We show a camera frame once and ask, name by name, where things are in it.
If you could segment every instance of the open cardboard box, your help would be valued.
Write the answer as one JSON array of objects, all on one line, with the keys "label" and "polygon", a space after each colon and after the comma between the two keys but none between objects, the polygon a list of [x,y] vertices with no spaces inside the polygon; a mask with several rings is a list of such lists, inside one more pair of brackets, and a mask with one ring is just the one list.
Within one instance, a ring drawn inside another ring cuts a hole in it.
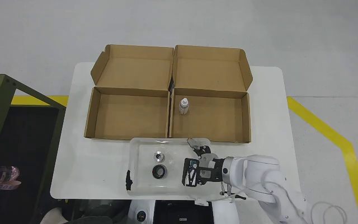
[{"label": "open cardboard box", "polygon": [[107,45],[91,70],[95,83],[84,136],[168,136],[173,48]]},{"label": "open cardboard box", "polygon": [[[244,50],[178,45],[173,80],[170,137],[251,141],[252,75]],[[185,97],[189,111],[182,115],[178,107]]]}]

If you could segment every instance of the cardboard box lid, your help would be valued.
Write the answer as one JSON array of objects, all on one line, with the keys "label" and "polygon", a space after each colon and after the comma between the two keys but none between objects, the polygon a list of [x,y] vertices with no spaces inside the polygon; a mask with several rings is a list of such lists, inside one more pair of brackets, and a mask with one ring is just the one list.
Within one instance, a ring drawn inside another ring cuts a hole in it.
[{"label": "cardboard box lid", "polygon": [[168,90],[173,48],[107,45],[91,70],[97,87]]},{"label": "cardboard box lid", "polygon": [[242,49],[177,45],[173,80],[175,88],[246,92],[252,74]]}]

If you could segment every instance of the black panel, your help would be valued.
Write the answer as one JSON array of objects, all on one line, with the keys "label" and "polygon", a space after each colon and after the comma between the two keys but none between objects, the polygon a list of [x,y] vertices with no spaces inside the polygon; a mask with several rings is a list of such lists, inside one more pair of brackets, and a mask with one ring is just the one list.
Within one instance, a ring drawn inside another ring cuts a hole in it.
[{"label": "black panel", "polygon": [[157,200],[154,224],[214,224],[213,207],[197,206],[193,200]]},{"label": "black panel", "polygon": [[58,109],[10,107],[0,133],[0,165],[20,169],[16,190],[0,190],[1,223],[28,223],[44,173]]}]

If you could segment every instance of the clear plastic tray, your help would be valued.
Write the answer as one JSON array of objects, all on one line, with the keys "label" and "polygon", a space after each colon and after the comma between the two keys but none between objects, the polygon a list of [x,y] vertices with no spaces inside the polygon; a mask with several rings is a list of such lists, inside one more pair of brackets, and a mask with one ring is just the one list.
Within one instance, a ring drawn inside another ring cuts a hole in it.
[{"label": "clear plastic tray", "polygon": [[[210,145],[206,138],[196,139],[201,145]],[[130,141],[129,167],[133,181],[129,195],[189,195],[191,197],[209,196],[217,191],[212,183],[195,188],[181,183],[185,158],[197,158],[196,153],[186,142],[186,138],[133,138]],[[154,154],[164,153],[164,160],[157,162]],[[163,179],[155,179],[152,170],[155,165],[163,164],[167,173]]]}]

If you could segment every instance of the yellow tape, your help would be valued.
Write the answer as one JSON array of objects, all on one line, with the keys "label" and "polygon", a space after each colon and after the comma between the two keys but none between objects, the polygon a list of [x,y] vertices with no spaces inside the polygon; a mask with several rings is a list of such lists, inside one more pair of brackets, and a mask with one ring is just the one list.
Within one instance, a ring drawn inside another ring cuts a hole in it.
[{"label": "yellow tape", "polygon": [[305,120],[313,128],[319,131],[322,135],[328,138],[336,146],[338,146],[345,161],[349,178],[351,180],[352,189],[358,205],[358,162],[353,149],[353,145],[345,137],[341,136],[338,132],[332,129],[328,124],[320,120],[316,115],[307,110],[304,106],[299,104],[292,97],[287,97],[289,109],[295,114]]},{"label": "yellow tape", "polygon": [[[67,106],[68,96],[48,96],[54,101]],[[11,105],[40,105],[47,106],[48,104],[41,100],[34,98],[33,96],[14,96],[11,101]]]}]

